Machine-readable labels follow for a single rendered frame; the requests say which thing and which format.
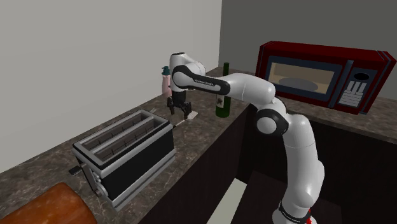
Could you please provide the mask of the black and silver toaster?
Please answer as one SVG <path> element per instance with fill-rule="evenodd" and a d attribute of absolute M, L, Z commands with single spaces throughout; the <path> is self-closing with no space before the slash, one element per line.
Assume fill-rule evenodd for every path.
<path fill-rule="evenodd" d="M 120 211 L 175 160 L 173 128 L 140 109 L 73 143 L 72 153 L 92 191 Z"/>

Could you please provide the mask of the pink soap dispenser teal pump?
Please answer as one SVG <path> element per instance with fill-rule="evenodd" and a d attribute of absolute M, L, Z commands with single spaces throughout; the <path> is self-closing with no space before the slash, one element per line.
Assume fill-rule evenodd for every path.
<path fill-rule="evenodd" d="M 170 97 L 172 95 L 171 91 L 171 75 L 168 66 L 162 68 L 162 95 Z"/>

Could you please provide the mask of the silver spatula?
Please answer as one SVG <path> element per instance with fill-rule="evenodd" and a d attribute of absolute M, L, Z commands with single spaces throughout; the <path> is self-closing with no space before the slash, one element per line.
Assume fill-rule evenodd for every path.
<path fill-rule="evenodd" d="M 196 111 L 192 111 L 186 119 L 180 121 L 179 123 L 177 123 L 176 125 L 174 125 L 174 127 L 177 127 L 178 125 L 181 125 L 183 122 L 187 121 L 187 120 L 192 120 L 194 119 L 196 116 L 198 115 L 198 113 Z"/>

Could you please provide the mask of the dark robot stand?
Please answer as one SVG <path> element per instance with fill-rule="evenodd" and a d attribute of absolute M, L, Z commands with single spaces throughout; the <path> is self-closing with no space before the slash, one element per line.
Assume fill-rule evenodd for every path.
<path fill-rule="evenodd" d="M 259 172 L 252 172 L 231 224 L 273 224 L 272 213 L 278 208 L 287 185 Z M 318 199 L 312 207 L 318 224 L 342 224 L 340 206 Z"/>

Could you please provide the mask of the dark green glass bottle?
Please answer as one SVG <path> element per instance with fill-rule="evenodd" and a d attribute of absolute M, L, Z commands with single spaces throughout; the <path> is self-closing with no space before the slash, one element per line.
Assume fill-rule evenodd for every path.
<path fill-rule="evenodd" d="M 229 74 L 229 63 L 223 64 L 223 76 Z M 220 118 L 227 118 L 230 114 L 231 98 L 224 95 L 216 96 L 216 116 Z"/>

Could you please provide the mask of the brown bread loaf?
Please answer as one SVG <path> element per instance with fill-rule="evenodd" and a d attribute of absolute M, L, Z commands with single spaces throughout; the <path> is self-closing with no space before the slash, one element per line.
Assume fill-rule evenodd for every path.
<path fill-rule="evenodd" d="M 0 219 L 0 224 L 98 224 L 84 200 L 66 183 Z"/>

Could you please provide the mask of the red microwave oven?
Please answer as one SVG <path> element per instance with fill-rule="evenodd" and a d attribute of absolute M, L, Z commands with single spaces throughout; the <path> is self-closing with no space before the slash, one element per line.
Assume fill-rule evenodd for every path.
<path fill-rule="evenodd" d="M 269 41 L 255 75 L 278 97 L 358 115 L 369 112 L 396 64 L 387 51 Z"/>

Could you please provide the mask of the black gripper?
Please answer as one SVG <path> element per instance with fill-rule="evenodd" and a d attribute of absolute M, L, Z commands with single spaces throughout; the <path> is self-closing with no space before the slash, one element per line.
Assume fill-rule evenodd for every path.
<path fill-rule="evenodd" d="M 174 114 L 174 107 L 181 108 L 184 113 L 184 119 L 192 112 L 191 102 L 186 102 L 186 92 L 172 92 L 172 97 L 167 98 L 167 107 L 171 115 Z"/>

